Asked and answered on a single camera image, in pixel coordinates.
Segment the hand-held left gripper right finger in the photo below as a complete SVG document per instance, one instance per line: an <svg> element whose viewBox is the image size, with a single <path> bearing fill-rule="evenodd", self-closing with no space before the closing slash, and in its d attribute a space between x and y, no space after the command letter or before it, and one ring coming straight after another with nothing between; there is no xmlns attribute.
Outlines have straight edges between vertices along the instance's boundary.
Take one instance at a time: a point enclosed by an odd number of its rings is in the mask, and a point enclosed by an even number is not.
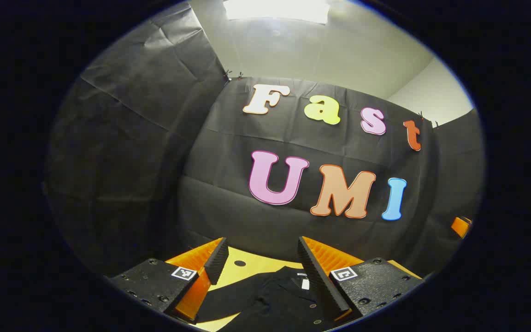
<svg viewBox="0 0 531 332"><path fill-rule="evenodd" d="M373 315L424 283L393 261L363 261L305 236L298 239L298 256L312 292L333 323Z"/></svg>

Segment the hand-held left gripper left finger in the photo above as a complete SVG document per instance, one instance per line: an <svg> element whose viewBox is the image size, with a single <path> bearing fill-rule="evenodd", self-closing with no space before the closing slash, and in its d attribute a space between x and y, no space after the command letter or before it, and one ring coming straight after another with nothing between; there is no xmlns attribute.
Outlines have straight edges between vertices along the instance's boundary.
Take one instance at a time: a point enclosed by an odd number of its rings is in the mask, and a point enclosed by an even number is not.
<svg viewBox="0 0 531 332"><path fill-rule="evenodd" d="M194 324L228 256L227 239L220 237L166 261L149 258L109 282L155 311Z"/></svg>

